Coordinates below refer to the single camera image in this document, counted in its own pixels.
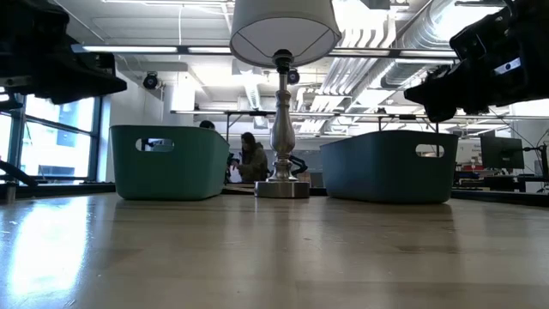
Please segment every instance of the teal storage bin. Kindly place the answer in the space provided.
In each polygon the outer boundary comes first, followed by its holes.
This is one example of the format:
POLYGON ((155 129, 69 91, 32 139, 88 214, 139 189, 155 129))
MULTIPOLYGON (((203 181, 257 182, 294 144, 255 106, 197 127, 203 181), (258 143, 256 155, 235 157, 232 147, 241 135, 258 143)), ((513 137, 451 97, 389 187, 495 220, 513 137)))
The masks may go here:
POLYGON ((229 144, 216 131, 195 127, 111 127, 117 193, 130 200, 194 201, 221 193, 229 144), (173 147, 137 149, 143 138, 169 139, 173 147))
POLYGON ((375 203, 447 202, 457 140, 451 134, 389 130, 323 145, 326 191, 330 197, 375 203), (422 144, 442 146, 443 156, 418 156, 422 144))

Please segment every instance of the woman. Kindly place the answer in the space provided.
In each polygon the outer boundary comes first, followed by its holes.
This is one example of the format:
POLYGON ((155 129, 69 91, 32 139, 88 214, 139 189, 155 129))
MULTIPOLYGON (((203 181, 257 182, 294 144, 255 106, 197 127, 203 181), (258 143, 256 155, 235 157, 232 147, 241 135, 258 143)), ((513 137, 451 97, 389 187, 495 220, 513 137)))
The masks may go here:
POLYGON ((242 164, 237 166, 242 182, 264 181, 267 178, 267 155, 263 145, 256 142, 250 132, 244 133, 242 140, 242 164))

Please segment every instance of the window frame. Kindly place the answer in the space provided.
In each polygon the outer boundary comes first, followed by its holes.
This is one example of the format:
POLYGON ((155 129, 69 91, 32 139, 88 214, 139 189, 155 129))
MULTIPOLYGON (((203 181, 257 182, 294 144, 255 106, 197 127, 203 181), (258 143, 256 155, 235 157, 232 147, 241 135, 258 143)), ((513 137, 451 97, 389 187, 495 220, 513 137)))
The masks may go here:
MULTIPOLYGON (((3 115, 11 117, 11 132, 9 136, 9 154, 7 162, 21 168, 21 157, 23 149, 23 138, 25 134, 26 123, 41 124, 45 127, 64 130, 71 133, 82 134, 90 137, 89 160, 87 166, 87 177, 73 176, 30 176, 36 180, 84 180, 96 181, 97 168, 100 151, 100 126, 101 110, 103 106, 103 97, 94 98, 94 111, 91 131, 82 130, 71 125, 57 123, 55 121, 37 118, 26 114, 27 96, 19 96, 18 100, 23 103, 23 107, 10 112, 3 112, 3 115)), ((0 179, 11 179, 8 175, 0 176, 0 179)))

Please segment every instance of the ceiling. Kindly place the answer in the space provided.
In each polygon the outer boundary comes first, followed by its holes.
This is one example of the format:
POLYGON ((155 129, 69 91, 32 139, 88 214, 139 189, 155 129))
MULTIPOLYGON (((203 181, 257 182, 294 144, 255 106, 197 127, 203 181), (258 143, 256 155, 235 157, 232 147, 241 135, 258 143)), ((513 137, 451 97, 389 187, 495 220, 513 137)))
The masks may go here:
MULTIPOLYGON (((50 0, 65 8, 71 15, 69 35, 87 45, 228 45, 232 24, 232 5, 217 6, 181 6, 181 5, 144 5, 127 0, 50 0)), ((334 0, 334 3, 356 2, 359 0, 334 0)), ((391 13, 398 33, 416 13, 423 8, 427 0, 392 0, 395 12, 391 13)), ((335 5, 336 18, 339 6, 335 5)), ((232 78, 232 57, 212 56, 126 56, 118 59, 118 70, 127 77, 140 82, 147 71, 156 64, 187 64, 189 71, 196 77, 201 89, 196 92, 196 103, 201 109, 215 109, 220 102, 234 102, 245 97, 246 91, 241 82, 232 78)), ((299 88, 320 87, 334 62, 333 58, 324 58, 313 64, 299 68, 301 82, 290 90, 294 98, 299 88)), ((158 70, 164 83, 175 84, 177 69, 158 70)), ((272 70, 263 70, 264 79, 258 85, 259 94, 267 97, 275 95, 277 75, 272 70)), ((348 100, 344 108, 351 108, 348 100)), ((386 98, 374 104, 367 99, 356 100, 353 97, 356 112, 373 111, 383 106, 388 112, 423 112, 421 106, 406 101, 400 91, 389 92, 386 98), (390 106, 385 104, 390 99, 390 106)))

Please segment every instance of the white lamp shade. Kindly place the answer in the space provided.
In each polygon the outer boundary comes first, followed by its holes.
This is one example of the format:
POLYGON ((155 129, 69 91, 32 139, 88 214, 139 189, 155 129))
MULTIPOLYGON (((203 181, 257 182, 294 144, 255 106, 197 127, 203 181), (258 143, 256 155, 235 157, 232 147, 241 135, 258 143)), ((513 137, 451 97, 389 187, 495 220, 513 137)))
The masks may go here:
POLYGON ((288 50, 292 66, 328 55, 341 38, 330 0, 237 0, 231 52, 237 59, 274 68, 272 57, 288 50))

